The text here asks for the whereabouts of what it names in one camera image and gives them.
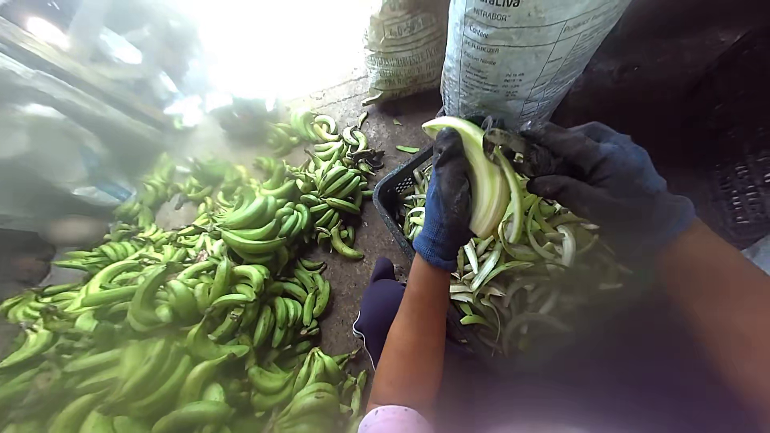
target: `dirty glove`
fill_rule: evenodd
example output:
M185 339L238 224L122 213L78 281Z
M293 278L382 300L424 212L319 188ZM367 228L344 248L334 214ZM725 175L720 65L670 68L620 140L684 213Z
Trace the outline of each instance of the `dirty glove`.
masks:
M521 134L535 143L524 157L532 177L527 190L599 225L621 259L652 258L695 219L692 202L668 192L630 136L601 123L528 123Z
M460 134L451 128L439 131L434 144L423 230L412 246L426 262L450 272L457 269L457 251L473 236L468 228L468 170Z

